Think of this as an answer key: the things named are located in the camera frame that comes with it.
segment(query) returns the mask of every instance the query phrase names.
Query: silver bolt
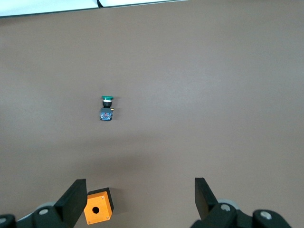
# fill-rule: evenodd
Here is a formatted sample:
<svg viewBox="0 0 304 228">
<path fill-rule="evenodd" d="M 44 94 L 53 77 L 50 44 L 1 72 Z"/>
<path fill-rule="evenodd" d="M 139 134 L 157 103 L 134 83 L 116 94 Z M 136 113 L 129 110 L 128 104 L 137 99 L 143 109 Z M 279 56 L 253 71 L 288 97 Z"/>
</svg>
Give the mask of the silver bolt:
<svg viewBox="0 0 304 228">
<path fill-rule="evenodd" d="M 40 212 L 39 212 L 39 215 L 44 215 L 48 213 L 48 209 L 42 209 Z"/>
<path fill-rule="evenodd" d="M 5 223 L 6 222 L 6 218 L 0 218 L 0 224 Z"/>
<path fill-rule="evenodd" d="M 225 211 L 230 211 L 230 207 L 227 204 L 222 204 L 220 208 Z"/>
<path fill-rule="evenodd" d="M 265 219 L 272 219 L 271 214 L 269 214 L 267 211 L 261 211 L 260 215 Z"/>
</svg>

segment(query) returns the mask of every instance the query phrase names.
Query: gray surface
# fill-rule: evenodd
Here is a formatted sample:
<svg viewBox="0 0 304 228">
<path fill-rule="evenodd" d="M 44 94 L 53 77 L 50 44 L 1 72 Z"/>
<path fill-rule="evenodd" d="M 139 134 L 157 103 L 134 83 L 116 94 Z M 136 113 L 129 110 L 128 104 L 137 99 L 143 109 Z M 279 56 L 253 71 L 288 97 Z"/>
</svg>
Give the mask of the gray surface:
<svg viewBox="0 0 304 228">
<path fill-rule="evenodd" d="M 0 213 L 21 218 L 87 178 L 115 207 L 92 228 L 186 228 L 205 177 L 245 213 L 303 227 L 303 41 L 300 1 L 0 20 Z M 116 98 L 110 122 L 101 95 Z"/>
</svg>

